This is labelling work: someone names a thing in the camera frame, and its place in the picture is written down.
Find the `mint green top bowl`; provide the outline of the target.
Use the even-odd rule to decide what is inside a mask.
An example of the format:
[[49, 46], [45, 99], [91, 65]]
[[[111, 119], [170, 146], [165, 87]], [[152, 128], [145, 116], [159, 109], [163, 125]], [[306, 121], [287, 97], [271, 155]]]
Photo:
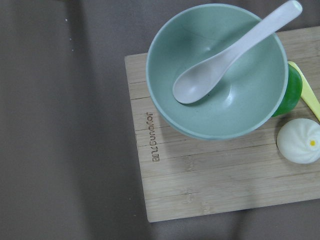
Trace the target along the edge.
[[157, 32], [146, 82], [170, 126], [192, 138], [230, 139], [257, 129], [276, 112], [288, 84], [287, 56], [276, 34], [242, 55], [201, 100], [181, 104], [172, 91], [182, 72], [226, 49], [259, 21], [243, 8], [211, 3], [177, 14]]

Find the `green lime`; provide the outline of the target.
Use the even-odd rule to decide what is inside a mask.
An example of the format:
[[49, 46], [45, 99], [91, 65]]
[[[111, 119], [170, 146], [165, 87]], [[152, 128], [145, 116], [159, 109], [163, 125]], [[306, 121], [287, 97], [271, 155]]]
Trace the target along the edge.
[[284, 97], [272, 117], [291, 112], [298, 104], [303, 89], [303, 81], [299, 72], [288, 63], [288, 83]]

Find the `bamboo cutting board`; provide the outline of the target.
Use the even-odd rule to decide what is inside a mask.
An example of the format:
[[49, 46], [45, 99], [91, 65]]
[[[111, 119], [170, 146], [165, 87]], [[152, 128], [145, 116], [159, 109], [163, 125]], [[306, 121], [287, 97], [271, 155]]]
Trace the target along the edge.
[[316, 118], [303, 101], [238, 138], [190, 138], [156, 110], [146, 84], [146, 58], [141, 53], [124, 61], [149, 222], [319, 198], [320, 163], [292, 163], [276, 145], [285, 123]]

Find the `yellow plastic knife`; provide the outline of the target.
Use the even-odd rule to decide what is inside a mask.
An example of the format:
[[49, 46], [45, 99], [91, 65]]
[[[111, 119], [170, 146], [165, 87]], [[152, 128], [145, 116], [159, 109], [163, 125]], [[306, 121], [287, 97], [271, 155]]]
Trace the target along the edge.
[[302, 92], [301, 98], [305, 104], [310, 108], [314, 116], [317, 118], [318, 122], [320, 121], [320, 102], [318, 101], [315, 93], [313, 92], [310, 84], [302, 73], [298, 65], [293, 61], [288, 61], [288, 64], [293, 67], [300, 75], [302, 79]]

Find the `white ceramic spoon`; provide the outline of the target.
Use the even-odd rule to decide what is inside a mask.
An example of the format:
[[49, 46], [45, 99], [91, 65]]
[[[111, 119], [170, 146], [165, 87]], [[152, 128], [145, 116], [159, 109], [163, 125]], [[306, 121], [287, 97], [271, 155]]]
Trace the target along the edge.
[[192, 104], [202, 99], [238, 58], [297, 18], [302, 11], [303, 7], [297, 0], [285, 2], [231, 46], [184, 71], [172, 87], [175, 100], [181, 104]]

